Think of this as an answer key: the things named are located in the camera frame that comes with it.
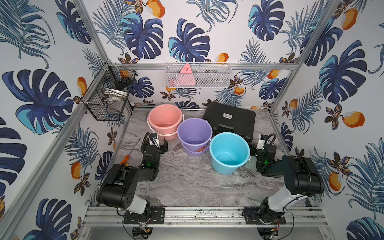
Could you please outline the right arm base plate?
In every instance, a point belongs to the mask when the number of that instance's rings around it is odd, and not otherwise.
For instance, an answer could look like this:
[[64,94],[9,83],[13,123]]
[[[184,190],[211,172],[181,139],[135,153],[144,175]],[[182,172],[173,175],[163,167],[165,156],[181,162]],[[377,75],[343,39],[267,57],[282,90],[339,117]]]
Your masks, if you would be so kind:
[[284,213],[274,212],[268,208],[245,207],[242,211],[247,225],[286,225]]

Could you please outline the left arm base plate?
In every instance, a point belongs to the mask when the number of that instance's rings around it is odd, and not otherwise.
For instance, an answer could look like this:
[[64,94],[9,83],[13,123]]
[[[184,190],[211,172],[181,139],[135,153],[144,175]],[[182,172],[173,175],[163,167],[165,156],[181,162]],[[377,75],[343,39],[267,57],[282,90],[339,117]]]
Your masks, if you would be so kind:
[[147,207],[143,214],[126,212],[123,217],[124,225],[162,225],[166,209],[162,207]]

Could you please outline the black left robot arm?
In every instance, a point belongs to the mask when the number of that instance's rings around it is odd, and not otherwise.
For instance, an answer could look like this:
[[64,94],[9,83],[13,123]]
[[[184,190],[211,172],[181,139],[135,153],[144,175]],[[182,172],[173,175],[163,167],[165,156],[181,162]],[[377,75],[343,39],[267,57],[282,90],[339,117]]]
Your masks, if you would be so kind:
[[168,151],[168,141],[147,132],[141,144],[142,163],[137,167],[115,164],[106,173],[97,194],[97,202],[126,210],[133,216],[150,218],[151,205],[136,195],[138,183],[153,182],[160,167],[161,155]]

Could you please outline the turquoise plastic bucket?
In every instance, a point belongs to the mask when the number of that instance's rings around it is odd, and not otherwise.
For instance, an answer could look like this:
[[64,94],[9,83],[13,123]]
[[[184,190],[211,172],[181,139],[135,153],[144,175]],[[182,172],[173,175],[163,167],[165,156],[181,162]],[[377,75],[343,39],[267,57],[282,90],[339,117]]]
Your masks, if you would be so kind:
[[220,133],[210,142],[211,163],[215,171],[231,175],[251,159],[245,139],[234,133]]

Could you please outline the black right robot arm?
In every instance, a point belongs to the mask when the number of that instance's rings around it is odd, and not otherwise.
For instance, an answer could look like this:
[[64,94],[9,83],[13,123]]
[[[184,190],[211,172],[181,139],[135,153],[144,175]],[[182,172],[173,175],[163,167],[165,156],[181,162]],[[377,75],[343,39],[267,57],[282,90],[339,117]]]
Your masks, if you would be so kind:
[[263,177],[283,178],[284,186],[274,195],[266,197],[260,207],[262,215],[283,213],[290,205],[324,192],[325,183],[312,159],[303,156],[282,156],[276,160],[276,134],[259,139],[256,145],[249,145],[250,168]]

